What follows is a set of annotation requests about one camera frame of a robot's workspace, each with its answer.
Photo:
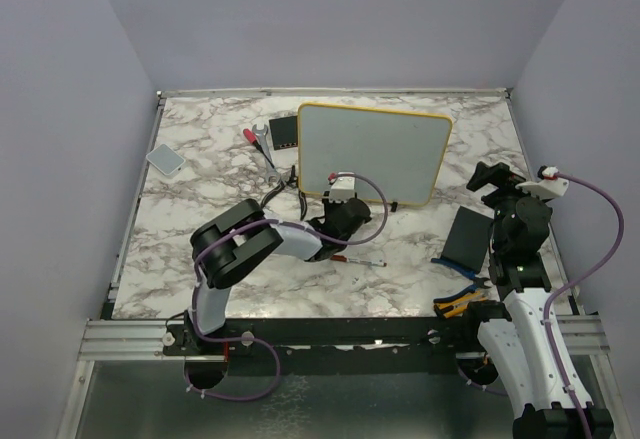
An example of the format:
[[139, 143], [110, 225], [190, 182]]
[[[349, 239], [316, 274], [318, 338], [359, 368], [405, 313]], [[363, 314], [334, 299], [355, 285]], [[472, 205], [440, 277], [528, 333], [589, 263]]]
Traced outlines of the yellow black stripper tool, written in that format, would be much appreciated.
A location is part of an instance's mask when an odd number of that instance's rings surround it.
[[438, 298], [433, 301], [433, 310], [437, 317], [450, 319], [461, 316], [473, 302], [482, 302], [489, 297], [482, 291], [465, 292], [447, 298]]

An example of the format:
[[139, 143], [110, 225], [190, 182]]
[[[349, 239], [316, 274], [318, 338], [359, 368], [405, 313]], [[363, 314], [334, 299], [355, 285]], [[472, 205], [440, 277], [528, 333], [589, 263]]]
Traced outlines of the blue handled cutters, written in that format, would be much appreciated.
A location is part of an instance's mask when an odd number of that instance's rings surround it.
[[446, 268], [449, 268], [451, 270], [456, 271], [457, 273], [459, 273], [460, 275], [462, 275], [463, 277], [465, 277], [466, 279], [470, 280], [472, 282], [472, 288], [478, 289], [489, 289], [489, 286], [486, 285], [486, 282], [488, 281], [487, 277], [481, 277], [478, 276], [474, 271], [469, 270], [467, 268], [464, 268], [458, 264], [455, 264], [453, 262], [447, 261], [445, 259], [442, 258], [432, 258], [430, 260], [431, 263], [434, 264], [438, 264], [441, 266], [444, 266]]

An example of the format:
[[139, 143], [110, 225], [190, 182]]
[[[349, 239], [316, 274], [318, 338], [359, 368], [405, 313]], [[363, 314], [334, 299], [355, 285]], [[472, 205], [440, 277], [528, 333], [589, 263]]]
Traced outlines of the black flat box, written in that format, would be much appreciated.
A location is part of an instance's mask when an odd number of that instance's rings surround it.
[[461, 206], [454, 218], [440, 258], [479, 273], [489, 245], [492, 219]]

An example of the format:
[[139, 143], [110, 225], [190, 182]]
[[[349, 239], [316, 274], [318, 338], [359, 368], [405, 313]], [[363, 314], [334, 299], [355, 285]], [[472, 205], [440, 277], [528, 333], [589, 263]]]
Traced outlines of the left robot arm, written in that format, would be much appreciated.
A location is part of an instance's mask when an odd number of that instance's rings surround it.
[[202, 354], [218, 347], [231, 288], [270, 255], [305, 262], [327, 260], [344, 250], [370, 220], [366, 203], [351, 198], [342, 203], [325, 201], [323, 216], [287, 227], [269, 218], [256, 200], [245, 199], [207, 222], [190, 237], [197, 281], [186, 341]]

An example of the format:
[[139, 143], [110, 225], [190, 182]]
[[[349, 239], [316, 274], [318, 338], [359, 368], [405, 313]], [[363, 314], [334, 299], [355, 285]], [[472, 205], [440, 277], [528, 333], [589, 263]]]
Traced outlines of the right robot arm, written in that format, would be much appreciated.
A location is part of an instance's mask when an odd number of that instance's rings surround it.
[[494, 191], [482, 202], [494, 212], [489, 228], [489, 276], [498, 300], [468, 307], [461, 342], [488, 354], [514, 414], [515, 438], [609, 438], [611, 413], [595, 405], [560, 330], [553, 289], [540, 254], [550, 234], [550, 201], [572, 178], [544, 166], [535, 180], [504, 163], [479, 162], [467, 187]]

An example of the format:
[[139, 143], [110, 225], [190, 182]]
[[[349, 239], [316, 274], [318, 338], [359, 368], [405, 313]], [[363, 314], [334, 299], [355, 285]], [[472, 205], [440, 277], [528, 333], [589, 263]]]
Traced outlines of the white square device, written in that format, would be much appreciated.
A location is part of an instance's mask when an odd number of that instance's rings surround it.
[[165, 177], [174, 177], [185, 165], [185, 159], [166, 144], [155, 147], [146, 160]]

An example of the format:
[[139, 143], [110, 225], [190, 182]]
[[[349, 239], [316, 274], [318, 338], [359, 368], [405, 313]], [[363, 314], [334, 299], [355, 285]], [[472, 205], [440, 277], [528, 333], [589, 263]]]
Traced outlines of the black base frame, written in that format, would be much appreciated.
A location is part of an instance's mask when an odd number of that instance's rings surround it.
[[478, 318], [229, 319], [205, 339], [189, 319], [168, 324], [163, 353], [210, 358], [244, 375], [357, 375], [464, 372], [480, 384], [497, 370], [475, 332]]

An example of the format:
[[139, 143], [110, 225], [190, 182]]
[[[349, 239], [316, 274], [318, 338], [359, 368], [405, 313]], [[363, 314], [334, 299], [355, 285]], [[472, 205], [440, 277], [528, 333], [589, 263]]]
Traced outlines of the red handled screwdriver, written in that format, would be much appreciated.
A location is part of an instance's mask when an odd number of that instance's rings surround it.
[[267, 164], [271, 167], [274, 166], [273, 162], [267, 157], [266, 152], [264, 151], [264, 149], [262, 148], [262, 146], [259, 143], [258, 138], [256, 137], [256, 135], [248, 128], [245, 128], [243, 130], [243, 135], [245, 137], [245, 139], [258, 151], [262, 154], [262, 156], [264, 157], [264, 159], [266, 160]]

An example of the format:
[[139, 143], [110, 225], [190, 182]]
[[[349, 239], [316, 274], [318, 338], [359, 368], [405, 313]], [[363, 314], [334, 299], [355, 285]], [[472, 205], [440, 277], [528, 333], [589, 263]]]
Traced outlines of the black handled pliers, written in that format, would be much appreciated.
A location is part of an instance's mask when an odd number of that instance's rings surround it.
[[307, 204], [306, 194], [298, 187], [298, 175], [296, 173], [295, 165], [291, 166], [289, 170], [289, 176], [287, 179], [280, 179], [276, 187], [263, 196], [263, 198], [260, 201], [260, 207], [264, 209], [271, 200], [273, 200], [278, 194], [280, 194], [286, 188], [293, 188], [296, 190], [299, 207], [300, 207], [299, 219], [303, 221], [308, 212], [308, 204]]

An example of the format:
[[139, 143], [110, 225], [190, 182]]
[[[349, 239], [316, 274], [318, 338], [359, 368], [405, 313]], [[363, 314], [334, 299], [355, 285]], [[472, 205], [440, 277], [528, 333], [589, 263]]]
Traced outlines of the yellow framed whiteboard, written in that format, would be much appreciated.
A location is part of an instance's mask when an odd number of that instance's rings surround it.
[[297, 113], [299, 187], [321, 195], [330, 174], [357, 173], [372, 180], [388, 203], [423, 206], [452, 128], [444, 115], [303, 103]]

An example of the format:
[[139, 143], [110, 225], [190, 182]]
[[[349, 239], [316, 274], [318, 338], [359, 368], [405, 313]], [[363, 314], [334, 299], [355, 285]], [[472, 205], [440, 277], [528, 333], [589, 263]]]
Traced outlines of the black network switch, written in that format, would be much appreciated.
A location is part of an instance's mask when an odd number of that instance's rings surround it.
[[297, 117], [286, 116], [269, 120], [272, 144], [276, 151], [298, 146]]

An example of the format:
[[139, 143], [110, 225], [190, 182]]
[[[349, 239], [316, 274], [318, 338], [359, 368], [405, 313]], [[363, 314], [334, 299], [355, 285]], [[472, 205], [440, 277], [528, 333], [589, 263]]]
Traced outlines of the white marker pen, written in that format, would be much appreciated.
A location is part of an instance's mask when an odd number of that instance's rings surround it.
[[367, 260], [367, 259], [347, 257], [344, 255], [333, 255], [330, 257], [330, 260], [333, 262], [357, 264], [357, 265], [363, 265], [367, 267], [380, 267], [380, 268], [387, 267], [387, 262], [382, 260]]

